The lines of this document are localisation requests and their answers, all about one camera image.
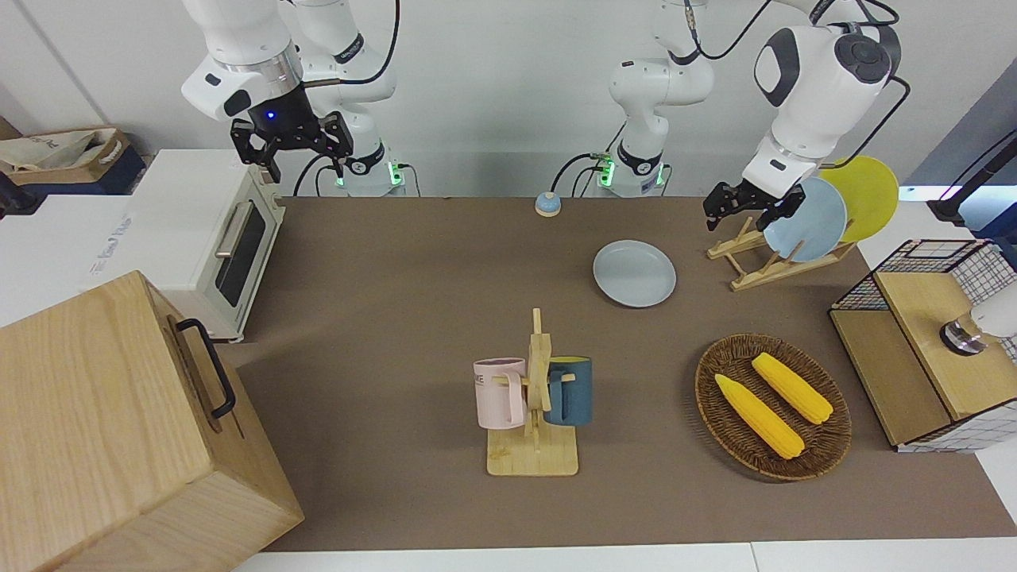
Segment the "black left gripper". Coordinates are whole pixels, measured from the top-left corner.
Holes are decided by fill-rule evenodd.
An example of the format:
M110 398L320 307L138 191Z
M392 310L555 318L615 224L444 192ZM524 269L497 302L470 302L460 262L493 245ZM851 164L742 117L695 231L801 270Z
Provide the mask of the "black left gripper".
M756 230L765 229L783 217L791 217L804 202L801 184L792 185L781 198L774 198L747 180L740 184L719 182L704 198L704 213L709 232L716 230L720 217L727 217L740 211L763 211L756 221Z

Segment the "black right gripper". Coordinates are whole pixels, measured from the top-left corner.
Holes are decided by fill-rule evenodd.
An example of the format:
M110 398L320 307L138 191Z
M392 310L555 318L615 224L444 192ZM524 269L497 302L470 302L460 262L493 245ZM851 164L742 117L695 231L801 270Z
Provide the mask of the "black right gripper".
M243 163L262 166L264 184L280 183L276 153L297 149L326 156L335 176L344 176L345 160L354 151L350 130L338 111L317 116L304 87L253 106L247 115L232 120L231 138Z

